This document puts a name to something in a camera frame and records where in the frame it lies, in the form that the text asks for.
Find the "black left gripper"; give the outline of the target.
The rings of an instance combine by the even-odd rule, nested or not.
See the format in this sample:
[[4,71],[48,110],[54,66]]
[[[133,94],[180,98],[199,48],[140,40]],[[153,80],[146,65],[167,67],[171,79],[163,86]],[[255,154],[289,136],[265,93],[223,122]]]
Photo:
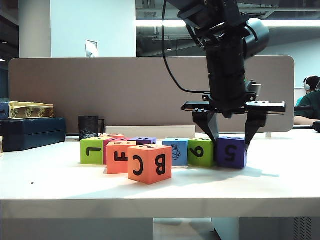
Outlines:
[[245,123],[245,150],[257,131],[266,125],[267,114],[283,115],[286,103],[258,101],[262,85],[255,80],[246,80],[244,75],[234,77],[208,76],[210,91],[202,95],[202,101],[187,101],[181,109],[193,111],[192,119],[216,144],[219,138],[217,114],[226,119],[234,114],[247,114]]

